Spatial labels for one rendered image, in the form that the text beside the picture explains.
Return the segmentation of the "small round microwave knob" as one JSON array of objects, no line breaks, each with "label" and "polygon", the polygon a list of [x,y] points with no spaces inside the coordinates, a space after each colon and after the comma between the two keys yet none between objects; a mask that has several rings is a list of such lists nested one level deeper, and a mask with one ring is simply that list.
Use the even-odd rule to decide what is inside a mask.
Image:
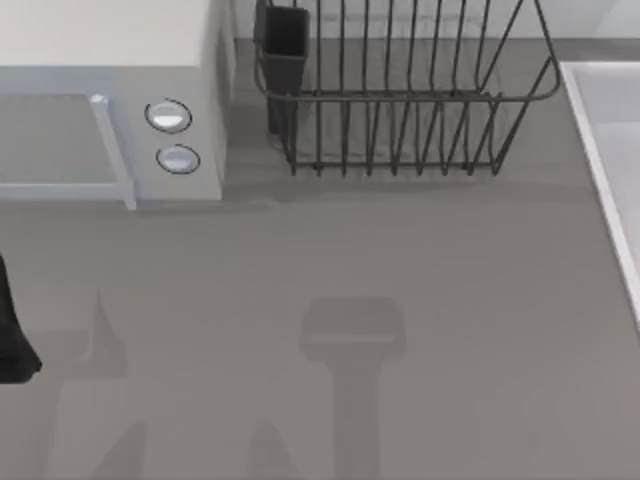
[{"label": "small round microwave knob", "polygon": [[199,154],[191,147],[174,144],[156,152],[157,164],[172,175],[189,175],[195,172],[200,164]]}]

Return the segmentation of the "black cutlery holder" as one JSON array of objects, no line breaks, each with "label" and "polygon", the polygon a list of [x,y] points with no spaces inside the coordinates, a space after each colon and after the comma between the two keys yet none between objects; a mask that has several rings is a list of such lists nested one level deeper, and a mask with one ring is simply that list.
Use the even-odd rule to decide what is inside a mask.
[{"label": "black cutlery holder", "polygon": [[272,0],[256,0],[254,43],[265,81],[268,128],[271,134],[288,136],[296,103],[282,97],[300,94],[310,40],[310,14],[297,6],[277,6]]}]

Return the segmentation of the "large round microwave knob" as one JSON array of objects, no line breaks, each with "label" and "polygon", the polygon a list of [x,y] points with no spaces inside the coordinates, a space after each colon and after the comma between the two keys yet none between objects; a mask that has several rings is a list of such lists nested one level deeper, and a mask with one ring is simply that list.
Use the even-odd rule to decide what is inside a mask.
[{"label": "large round microwave knob", "polygon": [[147,104],[144,116],[152,128],[166,134],[187,130],[193,120],[191,111],[184,103],[170,98]]}]

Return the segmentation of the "microwave oven door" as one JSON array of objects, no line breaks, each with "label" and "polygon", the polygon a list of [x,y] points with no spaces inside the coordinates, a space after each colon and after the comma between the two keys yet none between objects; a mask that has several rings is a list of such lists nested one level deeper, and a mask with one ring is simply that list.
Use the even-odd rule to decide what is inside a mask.
[{"label": "microwave oven door", "polygon": [[0,202],[121,201],[134,175],[99,93],[0,94]]}]

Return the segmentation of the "pale microwave oven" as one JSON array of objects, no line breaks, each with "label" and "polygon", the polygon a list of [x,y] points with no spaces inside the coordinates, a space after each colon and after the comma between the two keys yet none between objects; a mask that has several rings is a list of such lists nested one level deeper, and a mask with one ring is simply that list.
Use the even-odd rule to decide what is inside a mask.
[{"label": "pale microwave oven", "polygon": [[[107,96],[137,207],[222,198],[235,73],[230,0],[0,0],[0,94]],[[145,106],[165,98],[189,108],[187,130],[148,124]],[[174,144],[199,154],[195,172],[157,164]]]}]

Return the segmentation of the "white sink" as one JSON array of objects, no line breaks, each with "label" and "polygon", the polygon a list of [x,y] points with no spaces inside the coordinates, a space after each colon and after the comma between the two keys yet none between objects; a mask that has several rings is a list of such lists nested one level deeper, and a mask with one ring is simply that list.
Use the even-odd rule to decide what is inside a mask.
[{"label": "white sink", "polygon": [[640,61],[565,61],[561,73],[640,332]]}]

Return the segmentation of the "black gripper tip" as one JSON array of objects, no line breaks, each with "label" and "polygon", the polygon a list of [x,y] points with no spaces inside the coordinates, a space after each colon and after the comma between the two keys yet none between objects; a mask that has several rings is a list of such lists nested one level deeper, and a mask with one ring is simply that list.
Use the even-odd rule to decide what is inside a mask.
[{"label": "black gripper tip", "polygon": [[0,254],[0,385],[25,384],[42,366],[19,323],[6,264]]}]

